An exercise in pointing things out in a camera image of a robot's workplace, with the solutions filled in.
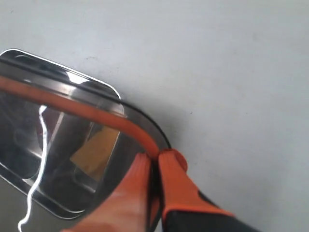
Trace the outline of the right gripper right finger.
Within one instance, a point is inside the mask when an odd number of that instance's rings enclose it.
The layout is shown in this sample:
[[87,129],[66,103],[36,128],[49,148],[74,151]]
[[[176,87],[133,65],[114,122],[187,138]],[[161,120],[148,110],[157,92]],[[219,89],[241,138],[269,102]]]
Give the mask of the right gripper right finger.
[[232,213],[210,201],[187,175],[184,156],[175,149],[162,151],[158,164],[164,198],[165,232],[254,232]]

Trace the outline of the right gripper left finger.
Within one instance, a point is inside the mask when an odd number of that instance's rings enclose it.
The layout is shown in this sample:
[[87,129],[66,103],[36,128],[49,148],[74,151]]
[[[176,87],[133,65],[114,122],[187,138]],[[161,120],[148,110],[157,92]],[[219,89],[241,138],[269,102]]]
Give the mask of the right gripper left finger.
[[91,214],[65,232],[145,232],[151,160],[138,153],[112,194]]

